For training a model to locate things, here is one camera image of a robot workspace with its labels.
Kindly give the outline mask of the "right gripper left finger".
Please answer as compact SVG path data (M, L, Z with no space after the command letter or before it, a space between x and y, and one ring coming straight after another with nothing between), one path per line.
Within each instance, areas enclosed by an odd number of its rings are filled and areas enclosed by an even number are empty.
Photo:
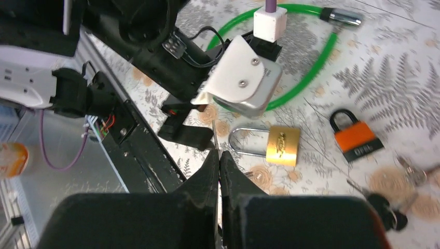
M169 193L77 193L54 210L38 248L216 248L219 152Z

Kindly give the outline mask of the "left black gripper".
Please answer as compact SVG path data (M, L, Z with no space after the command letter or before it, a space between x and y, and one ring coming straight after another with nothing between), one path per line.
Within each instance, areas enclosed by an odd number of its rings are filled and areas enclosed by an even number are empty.
M194 39L206 31L213 32L220 41L212 56L194 43ZM133 60L136 68L170 93L161 107L167 118L158 131L160 138L199 151L214 148L212 129L187 126L184 122L192 110L205 111L206 104L193 105L189 101L195 98L210 69L219 62L226 48L222 36L211 26L202 27L193 36L187 36L174 27L162 43L142 50Z

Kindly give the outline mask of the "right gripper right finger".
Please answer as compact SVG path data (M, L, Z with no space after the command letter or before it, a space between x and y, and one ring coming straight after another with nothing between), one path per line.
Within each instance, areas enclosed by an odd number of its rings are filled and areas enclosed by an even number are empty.
M268 195L224 151L219 163L226 248L390 248L372 205L354 196Z

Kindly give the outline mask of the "brass padlock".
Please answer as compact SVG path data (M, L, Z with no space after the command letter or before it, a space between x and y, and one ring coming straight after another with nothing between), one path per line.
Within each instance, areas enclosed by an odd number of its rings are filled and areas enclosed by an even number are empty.
M267 146L264 153L251 152L239 149L233 144L232 138L239 131L253 131L268 133ZM265 158L269 163L295 167L299 150L300 129L284 126L272 126L269 129L236 127L228 136L230 149L238 154Z

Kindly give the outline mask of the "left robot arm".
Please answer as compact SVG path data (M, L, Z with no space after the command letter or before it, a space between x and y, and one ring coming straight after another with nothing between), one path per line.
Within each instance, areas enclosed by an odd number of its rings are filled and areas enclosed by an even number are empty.
M1 1L1 103L80 118L109 118L133 130L129 103L109 86L109 73L52 69L45 56L73 57L81 32L94 35L168 91L159 136L213 149L213 130L184 125L190 101L218 58L203 52L175 25L186 1Z

